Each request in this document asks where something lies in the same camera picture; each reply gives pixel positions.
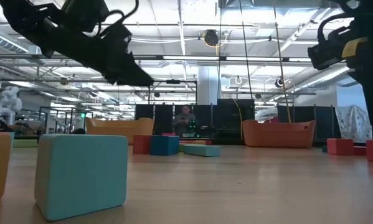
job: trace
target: ceiling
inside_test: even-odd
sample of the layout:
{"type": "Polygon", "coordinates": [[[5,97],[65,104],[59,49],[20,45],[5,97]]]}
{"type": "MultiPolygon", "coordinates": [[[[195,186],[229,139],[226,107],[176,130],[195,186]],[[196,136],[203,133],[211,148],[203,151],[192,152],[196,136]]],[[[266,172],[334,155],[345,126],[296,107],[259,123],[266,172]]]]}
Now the ceiling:
{"type": "MultiPolygon", "coordinates": [[[[53,2],[61,6],[64,0],[33,0],[34,4],[45,4],[53,2]]],[[[234,1],[224,1],[231,5],[234,1]]],[[[127,28],[133,33],[130,50],[135,55],[190,55],[190,56],[220,56],[228,57],[278,57],[278,42],[275,30],[275,16],[271,1],[254,1],[255,7],[250,7],[249,0],[242,1],[243,16],[239,7],[224,6],[222,9],[216,7],[218,0],[140,0],[138,11],[125,20],[127,28]],[[202,40],[207,29],[214,29],[221,37],[221,48],[209,47],[202,40]]],[[[307,58],[307,48],[316,44],[316,33],[319,23],[341,10],[323,5],[319,0],[285,0],[278,1],[276,9],[276,20],[278,21],[279,41],[282,57],[307,58]]],[[[106,0],[110,10],[121,9],[124,12],[132,10],[135,5],[133,0],[106,0]]],[[[103,27],[115,22],[119,17],[109,17],[103,27]]],[[[344,19],[329,23],[324,30],[328,34],[332,30],[346,26],[351,20],[344,19]]],[[[0,7],[0,35],[10,39],[14,43],[28,48],[32,46],[25,38],[21,37],[11,29],[0,7]]],[[[0,46],[0,54],[13,54],[0,46]]],[[[196,60],[165,61],[165,60],[141,60],[140,65],[148,74],[157,81],[178,79],[182,81],[195,81],[198,77],[198,66],[204,66],[204,62],[196,60]]],[[[72,60],[53,59],[47,60],[45,65],[38,65],[24,59],[0,58],[0,78],[23,78],[30,79],[59,79],[69,80],[101,80],[100,73],[82,67],[72,60]]],[[[271,92],[277,91],[274,82],[281,76],[278,62],[262,62],[254,60],[249,62],[252,91],[271,92]]],[[[320,72],[311,67],[309,60],[304,63],[286,63],[283,67],[286,86],[294,88],[307,79],[320,72]]],[[[227,90],[248,91],[248,73],[245,62],[224,62],[220,66],[222,77],[222,89],[225,97],[249,98],[249,94],[228,94],[227,90]]],[[[116,103],[146,103],[147,88],[130,86],[111,86],[106,83],[72,83],[67,85],[54,82],[35,82],[33,86],[25,88],[44,89],[45,93],[54,96],[70,96],[80,98],[84,102],[104,100],[101,96],[96,98],[91,93],[83,90],[129,90],[125,93],[105,93],[116,99],[116,103]],[[72,90],[71,92],[50,91],[56,89],[72,90]]],[[[160,97],[151,95],[151,99],[158,103],[187,103],[194,100],[193,92],[196,86],[186,86],[161,83],[157,87],[162,90],[160,97]],[[190,93],[176,93],[177,91],[190,91],[190,93]]],[[[273,95],[264,96],[263,100],[273,99],[273,95]]]]}

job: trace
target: blue block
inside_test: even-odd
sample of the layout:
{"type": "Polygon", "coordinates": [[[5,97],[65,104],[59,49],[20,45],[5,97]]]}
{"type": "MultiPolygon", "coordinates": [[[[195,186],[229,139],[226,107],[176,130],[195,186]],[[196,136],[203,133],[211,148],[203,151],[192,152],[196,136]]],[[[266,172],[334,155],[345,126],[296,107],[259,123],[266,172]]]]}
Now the blue block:
{"type": "Polygon", "coordinates": [[[151,136],[151,155],[170,156],[178,152],[179,136],[151,136]]]}
{"type": "Polygon", "coordinates": [[[184,153],[196,156],[214,157],[220,155],[220,147],[199,144],[185,144],[184,153]]]}
{"type": "Polygon", "coordinates": [[[45,134],[38,145],[34,198],[49,221],[123,205],[124,136],[45,134]]]}

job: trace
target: wooden table surface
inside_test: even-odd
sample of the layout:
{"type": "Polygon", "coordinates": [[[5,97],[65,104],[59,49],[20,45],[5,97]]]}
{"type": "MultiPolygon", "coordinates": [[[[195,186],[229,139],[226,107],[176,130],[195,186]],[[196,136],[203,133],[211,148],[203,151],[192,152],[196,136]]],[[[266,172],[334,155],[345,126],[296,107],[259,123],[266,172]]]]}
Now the wooden table surface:
{"type": "MultiPolygon", "coordinates": [[[[46,223],[36,149],[15,149],[0,224],[46,223]]],[[[320,149],[222,146],[221,157],[129,155],[122,207],[55,223],[373,223],[373,162],[320,149]]]]}

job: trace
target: white wall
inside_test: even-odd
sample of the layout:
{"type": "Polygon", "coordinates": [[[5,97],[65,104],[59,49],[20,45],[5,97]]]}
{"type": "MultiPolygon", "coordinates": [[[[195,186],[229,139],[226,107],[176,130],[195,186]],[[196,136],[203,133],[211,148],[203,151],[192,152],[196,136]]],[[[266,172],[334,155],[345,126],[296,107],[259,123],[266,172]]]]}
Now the white wall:
{"type": "Polygon", "coordinates": [[[336,85],[328,86],[327,90],[315,91],[316,95],[301,95],[294,101],[295,106],[337,106],[337,87],[336,85]]]}
{"type": "Polygon", "coordinates": [[[362,109],[366,109],[362,85],[358,84],[350,87],[337,86],[337,102],[338,106],[356,105],[362,109]]]}
{"type": "Polygon", "coordinates": [[[40,106],[50,106],[50,100],[40,95],[30,95],[28,92],[20,92],[19,98],[22,100],[23,109],[25,110],[39,111],[40,106]]]}

